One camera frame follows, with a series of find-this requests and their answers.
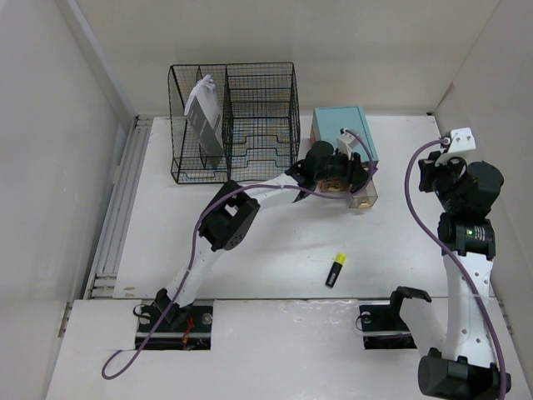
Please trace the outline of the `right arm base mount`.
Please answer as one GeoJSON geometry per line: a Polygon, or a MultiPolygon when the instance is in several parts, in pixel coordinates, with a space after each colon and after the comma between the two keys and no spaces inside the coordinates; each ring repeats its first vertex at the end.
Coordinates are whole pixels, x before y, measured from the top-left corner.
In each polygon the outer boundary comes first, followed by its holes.
{"type": "Polygon", "coordinates": [[[406,299],[421,299],[431,303],[430,295],[413,287],[399,286],[388,303],[367,302],[359,306],[356,322],[363,333],[366,350],[416,349],[414,339],[406,323],[401,319],[401,306],[406,299]]]}

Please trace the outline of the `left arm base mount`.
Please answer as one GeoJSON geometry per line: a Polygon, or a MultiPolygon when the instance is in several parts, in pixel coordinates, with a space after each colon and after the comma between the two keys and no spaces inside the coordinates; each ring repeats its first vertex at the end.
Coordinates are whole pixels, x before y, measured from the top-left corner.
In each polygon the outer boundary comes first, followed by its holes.
{"type": "MultiPolygon", "coordinates": [[[[214,302],[207,300],[195,301],[188,306],[184,315],[176,322],[169,323],[163,319],[153,335],[143,347],[145,350],[163,351],[204,351],[212,345],[214,302]]],[[[137,318],[135,349],[142,346],[145,338],[155,326],[160,313],[152,303],[139,303],[132,310],[137,318]]]]}

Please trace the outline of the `yellow cap highlighter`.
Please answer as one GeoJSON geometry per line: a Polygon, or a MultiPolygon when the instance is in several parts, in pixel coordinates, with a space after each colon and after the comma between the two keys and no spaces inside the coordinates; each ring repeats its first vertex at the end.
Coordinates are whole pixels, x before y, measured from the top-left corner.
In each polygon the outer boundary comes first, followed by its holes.
{"type": "Polygon", "coordinates": [[[333,288],[335,286],[336,280],[338,279],[345,262],[346,254],[338,253],[331,265],[330,271],[325,281],[325,286],[327,288],[333,288]]]}

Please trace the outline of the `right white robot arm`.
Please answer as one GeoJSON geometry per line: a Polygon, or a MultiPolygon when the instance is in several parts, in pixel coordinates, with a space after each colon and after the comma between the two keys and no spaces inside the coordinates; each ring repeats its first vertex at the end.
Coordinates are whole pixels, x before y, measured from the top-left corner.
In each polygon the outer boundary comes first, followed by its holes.
{"type": "Polygon", "coordinates": [[[496,235],[488,214],[504,178],[487,162],[431,152],[412,158],[420,191],[434,193],[444,211],[430,238],[441,248],[447,280],[447,325],[436,318],[430,295],[399,287],[386,307],[395,328],[408,327],[421,355],[422,394],[439,399],[502,399],[511,390],[501,343],[488,314],[496,235]]]}

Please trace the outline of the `teal drawer box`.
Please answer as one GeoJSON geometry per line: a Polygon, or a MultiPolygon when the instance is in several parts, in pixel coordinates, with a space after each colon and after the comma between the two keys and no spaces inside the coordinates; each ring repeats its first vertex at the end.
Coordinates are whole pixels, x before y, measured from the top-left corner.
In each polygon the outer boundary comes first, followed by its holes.
{"type": "Polygon", "coordinates": [[[330,170],[320,175],[319,190],[350,193],[350,208],[372,208],[378,199],[373,176],[379,157],[363,107],[314,109],[311,143],[317,142],[330,143],[333,155],[348,161],[348,164],[331,161],[330,170]]]}

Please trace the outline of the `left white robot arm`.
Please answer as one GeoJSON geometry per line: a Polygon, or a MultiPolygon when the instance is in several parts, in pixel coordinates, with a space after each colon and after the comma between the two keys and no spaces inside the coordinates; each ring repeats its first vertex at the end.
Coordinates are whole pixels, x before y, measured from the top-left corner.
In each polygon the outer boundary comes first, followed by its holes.
{"type": "Polygon", "coordinates": [[[367,145],[362,148],[366,162],[358,152],[345,154],[318,141],[278,177],[247,186],[224,183],[195,224],[188,264],[155,296],[159,323],[171,331],[184,325],[203,279],[222,254],[241,244],[260,211],[310,195],[350,198],[366,188],[376,172],[376,160],[367,145]]]}

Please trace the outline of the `grey setup guide booklet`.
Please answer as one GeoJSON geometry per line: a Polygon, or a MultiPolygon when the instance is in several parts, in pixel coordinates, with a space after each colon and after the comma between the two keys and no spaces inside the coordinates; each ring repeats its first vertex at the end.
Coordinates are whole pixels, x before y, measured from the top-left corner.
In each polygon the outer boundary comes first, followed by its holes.
{"type": "Polygon", "coordinates": [[[211,75],[205,75],[191,90],[184,113],[200,145],[203,162],[218,168],[223,155],[222,107],[211,75]]]}

